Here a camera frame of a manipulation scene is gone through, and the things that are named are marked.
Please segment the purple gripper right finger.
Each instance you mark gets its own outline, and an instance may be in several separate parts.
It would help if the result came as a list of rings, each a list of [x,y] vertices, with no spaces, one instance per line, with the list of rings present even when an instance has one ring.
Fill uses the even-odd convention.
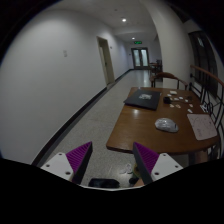
[[[133,143],[133,153],[145,185],[182,169],[167,153],[158,154],[137,142]]]

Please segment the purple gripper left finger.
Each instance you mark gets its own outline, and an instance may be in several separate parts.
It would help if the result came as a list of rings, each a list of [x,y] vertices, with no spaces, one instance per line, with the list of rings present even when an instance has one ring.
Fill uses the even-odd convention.
[[[42,166],[42,169],[75,184],[80,184],[92,152],[92,142],[85,143],[68,153],[57,153]]]

